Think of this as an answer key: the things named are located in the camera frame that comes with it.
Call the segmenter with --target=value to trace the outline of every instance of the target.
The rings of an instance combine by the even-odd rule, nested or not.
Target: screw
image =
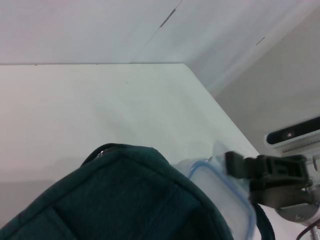
[[[305,220],[301,215],[299,215],[299,214],[297,214],[296,216],[295,216],[295,220],[296,221],[299,221],[299,222],[302,222],[303,220]]]

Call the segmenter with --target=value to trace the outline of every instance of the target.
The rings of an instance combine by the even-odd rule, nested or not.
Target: white table
[[[0,225],[97,147],[258,153],[184,64],[0,66]]]

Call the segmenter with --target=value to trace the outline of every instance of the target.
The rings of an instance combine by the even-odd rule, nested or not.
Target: dark green bag
[[[233,237],[210,199],[158,151],[123,144],[95,150],[0,230],[0,240],[182,239]]]

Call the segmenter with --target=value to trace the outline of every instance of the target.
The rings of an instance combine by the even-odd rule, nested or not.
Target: white surface
[[[98,146],[154,147],[170,163],[216,140],[256,150],[183,64],[0,66],[0,225]]]
[[[216,94],[319,3],[1,0],[0,64],[186,63]]]
[[[274,130],[320,113],[320,8],[215,99],[260,154]]]

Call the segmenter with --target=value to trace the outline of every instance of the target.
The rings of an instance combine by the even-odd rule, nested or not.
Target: plastic food container
[[[249,183],[225,174],[224,153],[228,150],[225,147],[222,149],[223,153],[216,151],[210,159],[183,160],[173,167],[211,199],[235,240],[251,240],[256,226],[256,213],[248,200]]]

